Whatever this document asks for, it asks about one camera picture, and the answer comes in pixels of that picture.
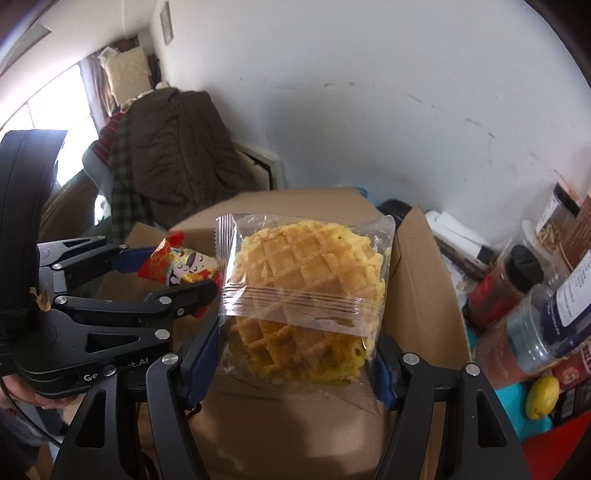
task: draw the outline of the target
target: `yellow fruit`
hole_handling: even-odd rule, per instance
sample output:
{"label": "yellow fruit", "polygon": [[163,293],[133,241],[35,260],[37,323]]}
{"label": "yellow fruit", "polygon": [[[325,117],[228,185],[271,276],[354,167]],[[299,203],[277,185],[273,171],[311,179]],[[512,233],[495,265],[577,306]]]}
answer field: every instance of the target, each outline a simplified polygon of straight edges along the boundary
{"label": "yellow fruit", "polygon": [[560,384],[555,377],[539,377],[532,385],[525,401],[525,414],[530,420],[539,420],[550,414],[560,395]]}

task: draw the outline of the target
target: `teal surface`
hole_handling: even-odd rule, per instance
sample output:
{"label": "teal surface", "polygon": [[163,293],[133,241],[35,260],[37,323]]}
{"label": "teal surface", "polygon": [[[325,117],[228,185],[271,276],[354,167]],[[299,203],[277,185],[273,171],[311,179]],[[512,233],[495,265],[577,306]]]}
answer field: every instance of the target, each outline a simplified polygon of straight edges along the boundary
{"label": "teal surface", "polygon": [[[469,326],[466,327],[470,348],[473,349],[476,343],[476,332]],[[521,442],[552,429],[552,420],[548,416],[541,420],[530,420],[525,416],[527,390],[522,384],[511,385],[500,390],[495,390],[495,392],[505,408],[507,416],[513,424],[513,428]]]}

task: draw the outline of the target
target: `brown curtain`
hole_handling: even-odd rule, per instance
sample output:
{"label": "brown curtain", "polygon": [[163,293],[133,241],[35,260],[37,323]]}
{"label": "brown curtain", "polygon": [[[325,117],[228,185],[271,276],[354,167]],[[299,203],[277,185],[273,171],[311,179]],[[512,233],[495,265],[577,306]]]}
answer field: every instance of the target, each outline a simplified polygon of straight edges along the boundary
{"label": "brown curtain", "polygon": [[96,130],[100,132],[109,121],[109,117],[116,108],[116,103],[105,69],[100,64],[98,52],[92,53],[80,61],[80,73],[90,105],[90,114],[95,122]]}

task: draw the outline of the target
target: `cardboard package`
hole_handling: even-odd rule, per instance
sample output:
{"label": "cardboard package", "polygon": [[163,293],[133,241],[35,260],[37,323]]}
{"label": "cardboard package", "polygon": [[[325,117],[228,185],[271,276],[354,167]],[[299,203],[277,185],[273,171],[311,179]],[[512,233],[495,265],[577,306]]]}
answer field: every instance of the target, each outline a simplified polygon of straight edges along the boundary
{"label": "cardboard package", "polygon": [[[215,253],[215,220],[226,213],[270,213],[360,225],[380,213],[354,189],[277,190],[244,193],[177,225],[185,244]],[[131,247],[157,245],[165,236],[137,225]],[[134,274],[110,273],[101,298],[141,299],[161,288]],[[433,365],[461,368],[470,361],[462,315],[437,245],[419,208],[397,229],[392,252],[382,328],[406,352]],[[175,322],[180,339],[199,329],[184,317]],[[257,389],[236,379],[216,376],[202,411],[190,422],[193,436],[213,479],[332,480],[369,479],[378,464],[394,416],[361,410],[332,395],[296,395]],[[140,426],[142,444],[150,448],[149,422]],[[422,478],[434,477],[444,406],[436,405]]]}

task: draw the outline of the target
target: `snack package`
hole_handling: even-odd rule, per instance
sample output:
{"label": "snack package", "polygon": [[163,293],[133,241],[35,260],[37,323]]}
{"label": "snack package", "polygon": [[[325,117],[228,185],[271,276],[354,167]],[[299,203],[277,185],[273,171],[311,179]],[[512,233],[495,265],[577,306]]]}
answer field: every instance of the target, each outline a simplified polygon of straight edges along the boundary
{"label": "snack package", "polygon": [[355,228],[274,215],[217,221],[222,369],[274,385],[361,380],[384,312],[393,218]]}
{"label": "snack package", "polygon": [[[158,281],[167,287],[213,279],[219,287],[222,276],[219,262],[195,250],[183,247],[184,234],[166,237],[138,270],[140,278]],[[193,313],[201,318],[207,307]]]}

